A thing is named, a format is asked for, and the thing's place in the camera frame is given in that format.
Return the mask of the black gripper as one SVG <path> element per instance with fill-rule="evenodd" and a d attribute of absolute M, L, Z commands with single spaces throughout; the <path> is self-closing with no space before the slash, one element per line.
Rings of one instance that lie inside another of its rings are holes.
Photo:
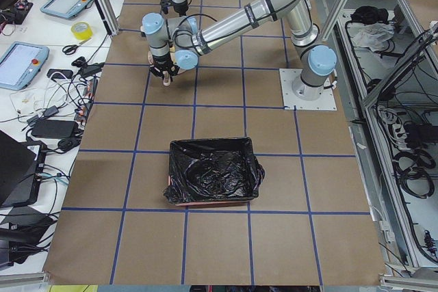
<path fill-rule="evenodd" d="M 160 0 L 159 4 L 164 14 L 168 14 L 170 7 L 173 7 L 178 15 L 186 15 L 188 11 L 188 0 Z"/>
<path fill-rule="evenodd" d="M 178 67 L 172 60 L 170 54 L 155 56 L 149 54 L 149 72 L 162 79 L 163 82 L 172 82 L 173 77 L 179 74 Z"/>

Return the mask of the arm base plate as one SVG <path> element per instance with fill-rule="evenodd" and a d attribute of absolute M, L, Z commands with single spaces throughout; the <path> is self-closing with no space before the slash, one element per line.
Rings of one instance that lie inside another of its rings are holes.
<path fill-rule="evenodd" d="M 323 86 L 309 87 L 301 81 L 301 69 L 279 70 L 283 108 L 303 111 L 336 111 L 332 83 L 327 77 Z"/>

